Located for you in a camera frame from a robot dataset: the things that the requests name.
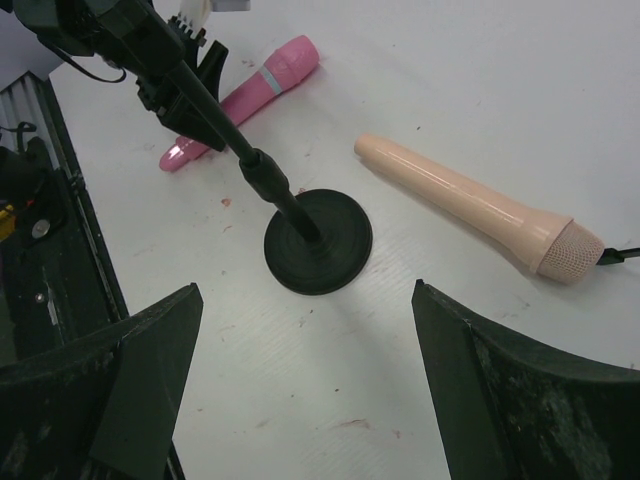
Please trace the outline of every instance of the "mesh microphone head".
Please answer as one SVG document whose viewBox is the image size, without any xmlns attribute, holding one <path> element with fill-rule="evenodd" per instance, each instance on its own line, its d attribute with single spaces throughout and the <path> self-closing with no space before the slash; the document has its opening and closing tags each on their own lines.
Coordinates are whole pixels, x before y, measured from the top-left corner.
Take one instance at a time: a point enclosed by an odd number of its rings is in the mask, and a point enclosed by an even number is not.
<svg viewBox="0 0 640 480">
<path fill-rule="evenodd" d="M 602 240 L 571 221 L 551 244 L 536 273 L 561 283 L 576 283 L 602 256 Z"/>
</svg>

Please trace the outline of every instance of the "black cable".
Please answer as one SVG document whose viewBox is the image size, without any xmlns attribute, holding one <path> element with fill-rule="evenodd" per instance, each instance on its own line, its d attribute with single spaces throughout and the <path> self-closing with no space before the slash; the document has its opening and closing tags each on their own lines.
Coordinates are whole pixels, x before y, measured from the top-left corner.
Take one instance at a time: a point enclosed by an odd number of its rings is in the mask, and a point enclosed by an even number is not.
<svg viewBox="0 0 640 480">
<path fill-rule="evenodd" d="M 33 133 L 38 129 L 33 123 L 30 122 L 20 122 L 16 128 L 7 128 L 0 125 L 0 139 L 2 139 L 2 130 L 5 132 L 11 132 L 16 134 L 16 138 L 18 139 L 18 152 L 21 155 L 26 153 L 24 148 L 24 134 L 25 133 Z"/>
<path fill-rule="evenodd" d="M 9 204 L 8 200 L 0 200 L 0 213 L 2 212 L 5 212 L 12 217 L 16 216 L 15 209 Z"/>
<path fill-rule="evenodd" d="M 626 250 L 605 248 L 597 265 L 615 265 L 617 263 L 623 263 L 627 258 L 637 257 L 640 257 L 640 248 L 628 248 Z"/>
<path fill-rule="evenodd" d="M 58 47 L 56 47 L 52 43 L 49 43 L 46 40 L 43 40 L 41 38 L 39 40 L 40 40 L 40 43 L 42 43 L 42 45 L 44 45 L 49 50 L 51 50 L 60 60 L 62 60 L 65 63 L 68 63 L 73 68 L 78 70 L 80 73 L 89 77 L 92 80 L 96 80 L 102 83 L 122 83 L 127 78 L 127 71 L 122 67 L 120 68 L 120 70 L 122 71 L 122 75 L 120 75 L 120 77 L 116 78 L 115 80 L 107 80 L 106 78 L 98 77 L 97 75 L 94 75 L 90 71 L 86 70 L 83 66 L 78 64 L 73 58 L 71 58 L 71 56 L 69 56 L 66 52 L 64 52 L 63 50 L 60 50 Z"/>
</svg>

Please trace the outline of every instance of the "yellow object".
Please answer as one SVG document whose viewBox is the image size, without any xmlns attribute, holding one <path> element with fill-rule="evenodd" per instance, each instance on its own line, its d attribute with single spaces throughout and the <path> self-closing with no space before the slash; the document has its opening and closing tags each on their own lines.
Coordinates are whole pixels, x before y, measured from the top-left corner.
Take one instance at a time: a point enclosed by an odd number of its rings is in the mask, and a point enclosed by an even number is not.
<svg viewBox="0 0 640 480">
<path fill-rule="evenodd" d="M 11 206 L 0 210 L 0 241 L 7 238 L 15 230 L 15 218 L 9 213 L 11 211 L 13 211 Z"/>
</svg>

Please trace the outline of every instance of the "round stand base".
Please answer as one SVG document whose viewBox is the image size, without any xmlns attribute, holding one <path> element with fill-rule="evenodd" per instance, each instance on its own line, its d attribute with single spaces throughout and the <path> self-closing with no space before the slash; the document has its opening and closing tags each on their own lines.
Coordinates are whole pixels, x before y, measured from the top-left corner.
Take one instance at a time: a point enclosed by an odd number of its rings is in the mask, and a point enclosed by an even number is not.
<svg viewBox="0 0 640 480">
<path fill-rule="evenodd" d="M 322 232 L 322 241 L 305 242 L 278 212 L 264 237 L 267 265 L 294 292 L 323 295 L 338 290 L 367 263 L 373 243 L 369 218 L 355 200 L 333 190 L 310 190 L 296 198 Z"/>
</svg>

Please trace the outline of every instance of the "white floor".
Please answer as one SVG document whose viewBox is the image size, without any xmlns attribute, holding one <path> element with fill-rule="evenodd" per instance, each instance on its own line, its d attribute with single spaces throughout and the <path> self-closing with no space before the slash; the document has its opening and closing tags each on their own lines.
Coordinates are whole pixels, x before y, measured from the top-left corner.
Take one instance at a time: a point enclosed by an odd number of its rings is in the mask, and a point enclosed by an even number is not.
<svg viewBox="0 0 640 480">
<path fill-rule="evenodd" d="M 167 18 L 178 10 L 158 3 Z M 255 0 L 207 26 L 231 50 L 222 95 L 287 40 L 314 41 L 321 68 L 242 130 L 294 191 L 359 200 L 375 240 L 342 291 L 288 292 L 262 255 L 273 208 L 233 155 L 163 173 L 175 135 L 133 78 L 53 74 L 131 310 L 189 282 L 204 296 L 175 431 L 190 480 L 449 478 L 410 305 L 417 278 L 555 347 L 640 366 L 640 261 L 572 288 L 532 278 L 352 153 L 362 132 L 388 136 L 574 215 L 608 246 L 640 246 L 639 2 Z"/>
</svg>

